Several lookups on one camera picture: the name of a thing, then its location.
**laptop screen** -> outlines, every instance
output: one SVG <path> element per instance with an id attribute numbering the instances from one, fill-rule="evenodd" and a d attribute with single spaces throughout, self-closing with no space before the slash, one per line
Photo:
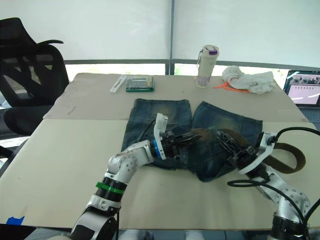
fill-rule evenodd
<path id="1" fill-rule="evenodd" d="M 320 71 L 289 71 L 283 90 L 298 106 L 320 107 Z"/>

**blue tape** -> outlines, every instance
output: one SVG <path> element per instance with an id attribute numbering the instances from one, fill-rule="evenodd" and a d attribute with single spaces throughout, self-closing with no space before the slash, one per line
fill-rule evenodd
<path id="1" fill-rule="evenodd" d="M 158 149 L 157 141 L 155 139 L 153 140 L 153 145 L 154 145 L 154 148 L 155 148 L 156 155 L 158 156 L 158 158 L 161 159 L 161 155 L 160 155 L 160 152 L 159 152 L 159 149 Z"/>
<path id="2" fill-rule="evenodd" d="M 22 222 L 24 221 L 25 216 L 23 216 L 22 218 L 15 218 L 15 217 L 9 217 L 8 220 L 6 221 L 5 224 L 9 224 L 9 225 L 21 225 Z"/>

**denim jeans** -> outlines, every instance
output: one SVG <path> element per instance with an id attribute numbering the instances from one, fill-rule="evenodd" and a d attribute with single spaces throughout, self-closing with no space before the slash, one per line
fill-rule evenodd
<path id="1" fill-rule="evenodd" d="M 122 151 L 133 143 L 154 139 L 153 125 L 150 124 L 157 117 L 157 113 L 168 116 L 166 131 L 172 131 L 176 136 L 196 131 L 203 133 L 205 137 L 188 149 L 180 149 L 179 162 L 173 159 L 156 159 L 151 165 L 164 169 L 189 169 L 203 182 L 211 181 L 234 169 L 226 161 L 229 154 L 219 145 L 216 130 L 233 130 L 252 145 L 256 143 L 258 135 L 262 132 L 262 121 L 228 112 L 204 101 L 197 107 L 192 119 L 187 100 L 139 98 L 135 100 L 131 110 Z"/>

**white towel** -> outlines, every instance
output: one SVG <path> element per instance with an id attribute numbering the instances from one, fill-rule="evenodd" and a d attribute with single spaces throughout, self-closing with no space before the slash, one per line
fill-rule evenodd
<path id="1" fill-rule="evenodd" d="M 248 90 L 254 94 L 271 92 L 276 86 L 271 71 L 258 74 L 244 74 L 238 66 L 229 66 L 222 73 L 222 79 L 235 89 Z"/>

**white roller shade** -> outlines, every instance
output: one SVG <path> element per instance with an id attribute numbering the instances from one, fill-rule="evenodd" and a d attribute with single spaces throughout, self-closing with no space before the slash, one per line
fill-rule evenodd
<path id="1" fill-rule="evenodd" d="M 30 36 L 65 60 L 168 59 L 169 0 L 1 0 L 0 18 L 18 17 Z"/>
<path id="2" fill-rule="evenodd" d="M 173 58 L 320 67 L 320 0 L 175 0 Z"/>

